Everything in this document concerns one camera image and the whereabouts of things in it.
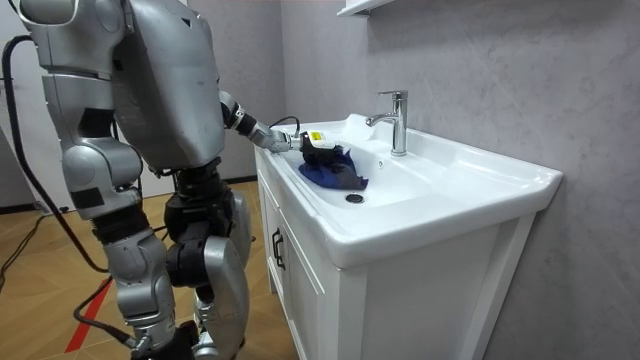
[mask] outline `cabinet handle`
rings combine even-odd
[[[280,228],[276,230],[273,234],[271,234],[271,246],[273,247],[273,255],[278,258],[278,247],[276,246],[276,237],[280,236]]]
[[[280,255],[280,248],[278,248],[278,245],[284,243],[284,238],[282,237],[282,235],[280,235],[280,238],[276,241],[275,247],[274,247],[274,251],[275,251],[275,256],[276,256],[276,264],[278,265],[278,267],[281,267],[282,270],[287,270],[287,268],[284,266],[284,259],[282,258],[282,256]]]

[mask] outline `sink countertop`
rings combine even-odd
[[[293,125],[277,127],[290,133]],[[370,179],[364,192],[323,189],[304,178],[300,152],[265,159],[283,180],[283,189],[313,219],[333,263],[339,268],[420,248],[466,232],[546,208],[562,173],[451,140],[408,130],[404,157],[390,153],[392,126],[365,125],[365,117],[302,124],[351,149],[359,175]],[[363,204],[343,201],[351,193]]]

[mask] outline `white shelf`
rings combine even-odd
[[[340,10],[338,16],[364,15],[368,16],[371,9],[388,4],[393,0],[347,0],[347,5]]]

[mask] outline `chrome faucet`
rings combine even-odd
[[[384,94],[391,94],[393,111],[368,117],[366,120],[367,125],[374,126],[380,121],[393,123],[393,147],[391,148],[391,155],[405,156],[407,155],[407,103],[409,100],[409,92],[407,90],[396,90],[378,93],[378,95]]]

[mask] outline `blue towel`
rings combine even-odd
[[[369,180],[358,176],[356,166],[350,155],[351,150],[346,154],[342,153],[342,148],[336,151],[330,161],[309,161],[305,156],[304,164],[298,170],[307,179],[318,186],[327,189],[338,190],[364,190],[369,184]]]

